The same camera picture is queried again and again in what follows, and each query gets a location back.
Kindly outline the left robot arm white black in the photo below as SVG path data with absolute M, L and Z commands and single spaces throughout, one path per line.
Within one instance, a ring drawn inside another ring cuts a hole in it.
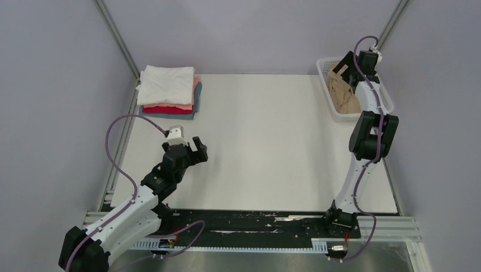
M 177 188 L 186 170 L 208 160 L 207 146 L 193 137 L 196 146 L 168 140 L 162 161 L 136 187 L 123 204 L 84 229 L 65 235 L 58 265 L 65 271 L 108 271 L 125 251 L 147 235 L 168 234 L 173 211 L 163 203 Z

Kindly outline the beige t shirt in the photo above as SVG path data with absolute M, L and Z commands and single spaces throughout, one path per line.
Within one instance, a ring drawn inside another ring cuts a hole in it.
M 335 107 L 340 114 L 361 113 L 361 106 L 353 88 L 346 83 L 341 74 L 336 74 L 334 68 L 338 62 L 332 63 L 328 70 L 328 90 Z

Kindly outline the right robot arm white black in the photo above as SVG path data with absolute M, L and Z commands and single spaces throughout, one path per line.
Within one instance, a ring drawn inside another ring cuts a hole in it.
M 389 153 L 399 125 L 399 118 L 390 113 L 382 100 L 382 86 L 375 70 L 378 59 L 379 54 L 372 50 L 359 54 L 350 51 L 333 69 L 351 87 L 361 113 L 349 139 L 351 162 L 347 176 L 324 220 L 324 229 L 330 236 L 357 227 L 358 202 L 364 187 L 376 165 Z

